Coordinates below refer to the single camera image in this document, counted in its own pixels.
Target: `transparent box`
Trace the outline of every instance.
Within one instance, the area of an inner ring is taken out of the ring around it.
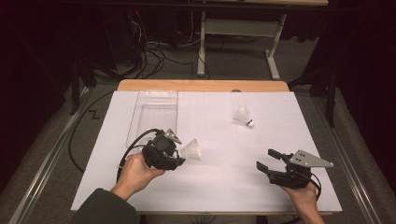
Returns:
[[[134,106],[126,146],[129,147],[140,134],[149,129],[172,129],[176,133],[177,100],[177,91],[140,91]],[[153,134],[148,134],[138,144],[145,145],[153,137]]]

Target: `dark sleeve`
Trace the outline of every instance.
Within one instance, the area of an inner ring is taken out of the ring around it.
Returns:
[[[139,215],[133,206],[119,196],[96,189],[73,216],[72,224],[138,224]]]

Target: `feathered end of shuttlecock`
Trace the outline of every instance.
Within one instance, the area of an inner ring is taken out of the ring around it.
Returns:
[[[200,161],[201,149],[198,146],[198,141],[194,138],[180,151],[180,157],[186,160]]]
[[[253,119],[249,117],[248,110],[245,106],[239,108],[233,118],[244,122],[250,128],[254,126]]]

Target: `hand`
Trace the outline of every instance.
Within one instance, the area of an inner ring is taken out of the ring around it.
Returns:
[[[164,173],[165,170],[150,169],[142,153],[129,156],[122,168],[119,181],[111,192],[126,201],[144,189],[152,179]]]
[[[295,209],[306,224],[324,223],[318,212],[317,188],[315,185],[309,183],[305,189],[281,188],[289,194]]]

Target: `white paper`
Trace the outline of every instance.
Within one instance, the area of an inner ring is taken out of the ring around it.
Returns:
[[[233,119],[233,94],[238,94],[255,122],[253,128]],[[126,150],[137,92],[116,91],[73,202],[77,210],[97,188],[111,189]],[[285,163],[268,156],[302,149],[318,156],[303,114],[292,92],[180,92],[177,136],[183,148],[196,138],[201,161],[186,160],[175,171],[155,178],[128,202],[136,210],[193,213],[283,213],[294,211],[288,195],[270,184],[256,161],[284,172]],[[321,212],[341,211],[324,168],[313,168],[322,184]]]

